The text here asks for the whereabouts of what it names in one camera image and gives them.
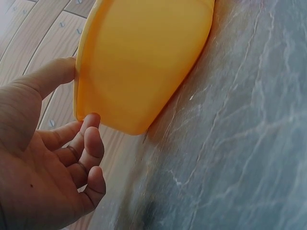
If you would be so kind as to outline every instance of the yellow plastic object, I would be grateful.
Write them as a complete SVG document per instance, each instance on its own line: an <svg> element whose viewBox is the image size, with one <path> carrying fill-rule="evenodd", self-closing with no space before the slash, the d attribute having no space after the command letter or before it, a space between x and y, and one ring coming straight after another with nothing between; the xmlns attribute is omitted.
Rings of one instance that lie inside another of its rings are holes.
<svg viewBox="0 0 307 230"><path fill-rule="evenodd" d="M146 131L198 58L214 0L97 0L82 33L74 115Z"/></svg>

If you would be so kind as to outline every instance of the wooden floor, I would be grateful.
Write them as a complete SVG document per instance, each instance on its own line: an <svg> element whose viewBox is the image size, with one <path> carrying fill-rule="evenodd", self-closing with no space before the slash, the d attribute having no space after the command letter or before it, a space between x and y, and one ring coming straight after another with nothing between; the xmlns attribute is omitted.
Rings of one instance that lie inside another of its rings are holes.
<svg viewBox="0 0 307 230"><path fill-rule="evenodd" d="M93 4L94 0L0 0L0 86L54 58L76 54ZM70 83L43 101L38 128L54 129L73 120ZM134 151L142 137L130 137L105 126L100 130L106 147L101 167L106 183L111 185L107 187L111 188L115 168L125 165L126 151ZM87 229L95 221L92 216L89 214L68 229Z"/></svg>

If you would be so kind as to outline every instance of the screw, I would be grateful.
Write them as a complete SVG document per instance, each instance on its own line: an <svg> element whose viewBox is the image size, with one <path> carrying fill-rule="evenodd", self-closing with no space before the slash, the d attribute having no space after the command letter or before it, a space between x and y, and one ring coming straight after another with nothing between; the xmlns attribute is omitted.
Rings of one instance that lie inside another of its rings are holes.
<svg viewBox="0 0 307 230"><path fill-rule="evenodd" d="M54 120L49 120L49 122L48 122L48 126L49 127L54 127L55 126L55 122L54 122Z"/></svg>

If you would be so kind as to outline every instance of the skin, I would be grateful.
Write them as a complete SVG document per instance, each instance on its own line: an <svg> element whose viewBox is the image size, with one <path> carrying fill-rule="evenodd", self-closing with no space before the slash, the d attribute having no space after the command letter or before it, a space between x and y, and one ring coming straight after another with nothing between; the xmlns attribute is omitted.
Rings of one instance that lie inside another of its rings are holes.
<svg viewBox="0 0 307 230"><path fill-rule="evenodd" d="M74 76L75 59L59 59L0 88L0 229L63 228L106 193L99 115L35 130L42 100Z"/></svg>

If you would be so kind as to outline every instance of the gray marble countertop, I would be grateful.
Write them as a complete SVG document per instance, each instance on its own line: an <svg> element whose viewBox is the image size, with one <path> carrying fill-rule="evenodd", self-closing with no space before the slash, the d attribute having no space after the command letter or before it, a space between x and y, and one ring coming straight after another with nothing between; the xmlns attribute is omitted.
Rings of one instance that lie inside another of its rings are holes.
<svg viewBox="0 0 307 230"><path fill-rule="evenodd" d="M216 0L135 159L93 229L307 229L306 0Z"/></svg>

